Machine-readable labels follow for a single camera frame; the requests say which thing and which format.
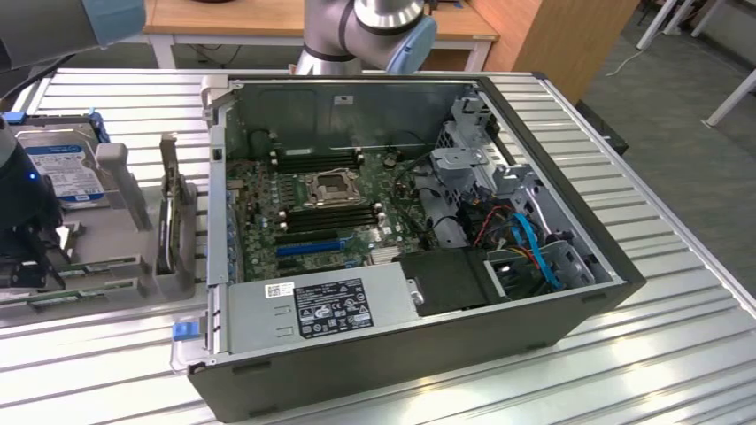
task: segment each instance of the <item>gray carpet floor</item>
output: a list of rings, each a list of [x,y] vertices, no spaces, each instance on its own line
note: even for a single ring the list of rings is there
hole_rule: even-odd
[[[715,128],[702,123],[751,69],[688,35],[660,35],[607,77],[638,53],[646,28],[636,21],[583,100],[626,138],[626,160],[640,177],[756,295],[756,97]]]

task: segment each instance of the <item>aluminum slotted table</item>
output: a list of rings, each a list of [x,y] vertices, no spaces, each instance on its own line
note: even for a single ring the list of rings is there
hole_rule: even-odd
[[[199,93],[208,73],[216,72],[66,69],[26,92],[18,107],[36,114],[98,107],[112,141],[131,148],[131,171],[146,186],[160,182],[160,133],[178,132],[182,171],[203,185],[210,149]],[[555,347],[246,423],[754,420],[754,299],[551,83],[527,73],[487,75],[647,286]],[[507,135],[502,139],[523,160]],[[198,223],[200,241],[206,219]],[[200,245],[200,277],[203,254]],[[168,363],[171,324],[204,308],[203,292],[200,287],[179,303],[0,328],[0,423],[214,423],[187,377]]]

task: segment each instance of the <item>sticker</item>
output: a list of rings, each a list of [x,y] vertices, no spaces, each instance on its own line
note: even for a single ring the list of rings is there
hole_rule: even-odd
[[[264,286],[266,298],[286,297],[287,295],[294,295],[294,294],[295,294],[294,282],[275,283],[274,285]]]
[[[83,202],[104,197],[98,173],[86,166],[87,154],[82,146],[34,146],[26,148],[26,153],[38,172],[50,176],[59,198]]]
[[[355,104],[354,96],[334,96],[334,105],[336,106],[350,106]]]
[[[362,279],[296,288],[295,303],[299,335],[303,338],[374,326]]]

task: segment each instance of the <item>motherboard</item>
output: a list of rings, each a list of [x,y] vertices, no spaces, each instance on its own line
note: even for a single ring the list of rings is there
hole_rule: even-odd
[[[390,262],[428,249],[414,161],[396,149],[227,163],[244,282]]]

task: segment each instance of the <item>barcode sticker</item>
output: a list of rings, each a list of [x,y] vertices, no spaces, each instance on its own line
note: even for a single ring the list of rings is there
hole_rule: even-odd
[[[286,297],[287,295],[295,295],[294,282],[275,283],[264,286],[266,298]]]

